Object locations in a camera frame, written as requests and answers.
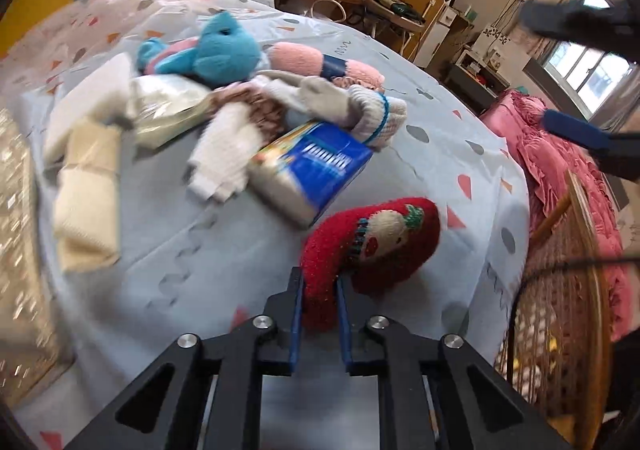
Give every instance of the folded beige cloth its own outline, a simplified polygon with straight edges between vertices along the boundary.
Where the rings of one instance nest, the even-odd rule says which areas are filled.
[[[93,271],[120,258],[120,129],[80,120],[66,146],[53,210],[62,271]]]

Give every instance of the pink ruffled fabric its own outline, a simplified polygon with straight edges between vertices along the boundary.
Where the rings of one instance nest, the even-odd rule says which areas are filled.
[[[604,176],[584,150],[540,128],[544,111],[545,105],[537,97],[510,90],[481,118],[490,130],[506,139],[509,153],[525,171],[530,230],[535,231],[566,192],[564,173],[569,169],[585,188],[600,254],[621,255],[622,240]],[[632,290],[624,268],[606,269],[605,276],[612,313],[611,338],[615,341],[629,331]]]

